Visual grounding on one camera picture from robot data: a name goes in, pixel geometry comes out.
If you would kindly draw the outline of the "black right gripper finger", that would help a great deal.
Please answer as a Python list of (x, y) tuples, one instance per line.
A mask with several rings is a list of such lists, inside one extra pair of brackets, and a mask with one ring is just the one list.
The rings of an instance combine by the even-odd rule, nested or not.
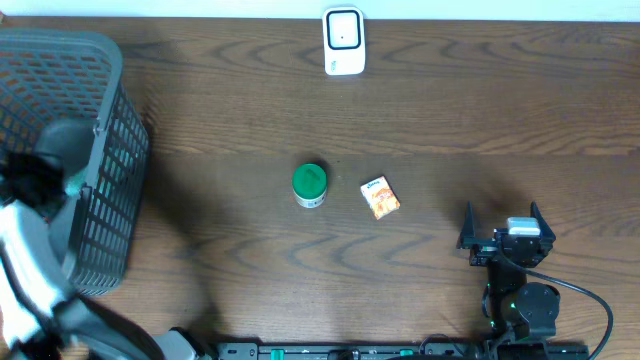
[(458, 237), (458, 249), (470, 249), (476, 241), (472, 203), (468, 202), (464, 214), (463, 225)]
[(553, 248), (553, 243), (556, 240), (555, 233), (551, 230), (551, 227), (548, 225), (546, 220), (543, 218), (536, 202), (532, 202), (530, 205), (530, 215), (537, 220), (539, 228), (540, 228), (540, 244), (546, 250), (551, 250)]

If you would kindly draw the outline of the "green lid jar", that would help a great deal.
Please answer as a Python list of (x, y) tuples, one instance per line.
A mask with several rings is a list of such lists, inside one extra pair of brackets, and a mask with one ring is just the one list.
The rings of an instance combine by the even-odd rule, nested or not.
[(296, 202), (308, 209), (320, 206), (326, 199), (328, 178), (319, 165), (306, 163), (299, 166), (292, 176), (292, 189)]

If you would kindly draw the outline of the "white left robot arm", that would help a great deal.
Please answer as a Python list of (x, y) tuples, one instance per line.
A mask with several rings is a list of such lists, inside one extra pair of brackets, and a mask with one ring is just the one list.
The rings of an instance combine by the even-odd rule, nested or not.
[(68, 204), (67, 180), (88, 165), (94, 124), (63, 119), (46, 126), (27, 153), (1, 153), (2, 335), (12, 359), (57, 359), (76, 343), (92, 359), (214, 359), (181, 328), (151, 336), (81, 295), (63, 272), (50, 219)]

